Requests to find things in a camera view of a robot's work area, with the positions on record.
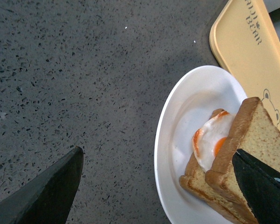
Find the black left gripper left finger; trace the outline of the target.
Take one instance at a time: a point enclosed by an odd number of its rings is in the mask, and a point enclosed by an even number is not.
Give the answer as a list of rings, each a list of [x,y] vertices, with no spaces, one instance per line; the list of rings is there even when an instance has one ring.
[[[0,202],[0,224],[64,224],[75,198],[84,154],[75,147]]]

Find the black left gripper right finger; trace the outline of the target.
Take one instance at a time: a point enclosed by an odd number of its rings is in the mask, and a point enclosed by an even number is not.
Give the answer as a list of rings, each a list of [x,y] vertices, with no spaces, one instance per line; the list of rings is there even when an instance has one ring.
[[[260,224],[280,224],[280,172],[243,149],[232,164],[239,188]]]

